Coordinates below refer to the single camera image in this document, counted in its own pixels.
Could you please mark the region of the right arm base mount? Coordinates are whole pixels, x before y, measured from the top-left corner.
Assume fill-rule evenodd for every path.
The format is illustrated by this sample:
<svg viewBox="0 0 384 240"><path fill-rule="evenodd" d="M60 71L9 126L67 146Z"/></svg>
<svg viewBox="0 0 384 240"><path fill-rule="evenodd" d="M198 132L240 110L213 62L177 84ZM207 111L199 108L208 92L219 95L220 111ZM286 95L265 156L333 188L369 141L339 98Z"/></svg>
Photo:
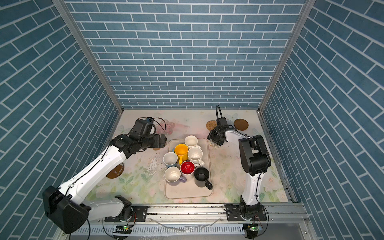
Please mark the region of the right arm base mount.
<svg viewBox="0 0 384 240"><path fill-rule="evenodd" d="M267 212L262 204L252 206L240 203L239 205L226 204L223 206L227 214L227 221L266 221L268 219Z"/></svg>

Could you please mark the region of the woven rattan round coaster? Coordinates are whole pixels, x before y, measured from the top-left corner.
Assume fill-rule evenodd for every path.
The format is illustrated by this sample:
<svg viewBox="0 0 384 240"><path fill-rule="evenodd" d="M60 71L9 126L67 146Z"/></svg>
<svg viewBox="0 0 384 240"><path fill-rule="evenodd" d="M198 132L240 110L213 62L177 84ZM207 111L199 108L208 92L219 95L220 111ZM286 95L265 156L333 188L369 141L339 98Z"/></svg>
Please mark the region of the woven rattan round coaster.
<svg viewBox="0 0 384 240"><path fill-rule="evenodd" d="M217 127L217 121L216 121L216 120L211 120L211 121L208 121L208 122L206 123L206 128L207 128L209 131L214 130L216 127Z"/></svg>

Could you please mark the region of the pink flower coaster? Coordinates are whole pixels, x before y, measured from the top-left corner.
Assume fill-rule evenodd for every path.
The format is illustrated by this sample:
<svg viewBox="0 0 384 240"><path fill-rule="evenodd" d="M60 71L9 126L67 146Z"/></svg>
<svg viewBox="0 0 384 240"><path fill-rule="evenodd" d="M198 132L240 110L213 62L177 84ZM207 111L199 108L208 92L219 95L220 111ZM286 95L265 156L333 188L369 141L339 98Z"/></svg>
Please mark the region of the pink flower coaster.
<svg viewBox="0 0 384 240"><path fill-rule="evenodd" d="M175 128L175 123L169 122L168 120L165 120L165 123L166 123L166 129L164 130L164 134L171 135Z"/></svg>

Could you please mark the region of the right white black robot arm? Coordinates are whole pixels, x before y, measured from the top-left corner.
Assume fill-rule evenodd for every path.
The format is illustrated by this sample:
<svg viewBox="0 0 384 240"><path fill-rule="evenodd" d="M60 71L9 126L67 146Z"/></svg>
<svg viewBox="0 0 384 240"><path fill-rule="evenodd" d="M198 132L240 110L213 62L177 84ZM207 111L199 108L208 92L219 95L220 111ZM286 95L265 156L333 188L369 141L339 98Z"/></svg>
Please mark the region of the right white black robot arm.
<svg viewBox="0 0 384 240"><path fill-rule="evenodd" d="M264 138L261 135L247 136L227 124L224 117L217 118L217 126L210 131L208 140L221 146L225 142L235 144L246 177L245 190L241 195L239 209L245 220L268 219L267 211L260 202L262 178L271 166L271 159Z"/></svg>

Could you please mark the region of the light blue round coaster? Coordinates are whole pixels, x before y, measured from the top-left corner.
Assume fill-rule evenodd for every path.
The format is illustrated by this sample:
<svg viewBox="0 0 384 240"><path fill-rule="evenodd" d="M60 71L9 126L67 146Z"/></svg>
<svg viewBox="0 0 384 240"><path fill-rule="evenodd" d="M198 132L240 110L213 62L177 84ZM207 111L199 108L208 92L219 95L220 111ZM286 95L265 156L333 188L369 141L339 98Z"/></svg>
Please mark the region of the light blue round coaster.
<svg viewBox="0 0 384 240"><path fill-rule="evenodd" d="M231 120L229 120L229 119L227 119L227 124L228 124L229 126L234 126L233 121L231 121Z"/></svg>

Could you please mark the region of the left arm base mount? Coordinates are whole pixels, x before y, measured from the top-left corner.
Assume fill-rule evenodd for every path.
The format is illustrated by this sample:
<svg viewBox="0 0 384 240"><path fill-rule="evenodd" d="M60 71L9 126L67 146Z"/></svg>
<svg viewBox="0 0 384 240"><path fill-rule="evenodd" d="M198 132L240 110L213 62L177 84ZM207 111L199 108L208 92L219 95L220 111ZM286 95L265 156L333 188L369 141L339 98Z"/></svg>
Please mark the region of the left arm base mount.
<svg viewBox="0 0 384 240"><path fill-rule="evenodd" d="M106 223L119 223L119 222L145 222L148 212L148 206L132 206L126 220L121 220L117 217L107 217L104 219Z"/></svg>

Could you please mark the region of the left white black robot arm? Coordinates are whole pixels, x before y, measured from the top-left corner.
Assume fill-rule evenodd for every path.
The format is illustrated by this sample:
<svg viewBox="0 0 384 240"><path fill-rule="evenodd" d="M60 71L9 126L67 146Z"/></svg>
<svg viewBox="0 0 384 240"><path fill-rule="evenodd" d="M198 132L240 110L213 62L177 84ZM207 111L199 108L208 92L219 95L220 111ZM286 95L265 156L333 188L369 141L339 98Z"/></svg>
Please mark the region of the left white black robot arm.
<svg viewBox="0 0 384 240"><path fill-rule="evenodd" d="M138 118L128 134L112 139L104 151L77 175L59 187L48 186L43 191L45 215L64 233L71 234L85 222L117 217L121 222L134 215L132 203L116 195L110 200L85 203L90 191L110 172L124 166L124 161L146 149L164 148L165 134L157 134L157 118Z"/></svg>

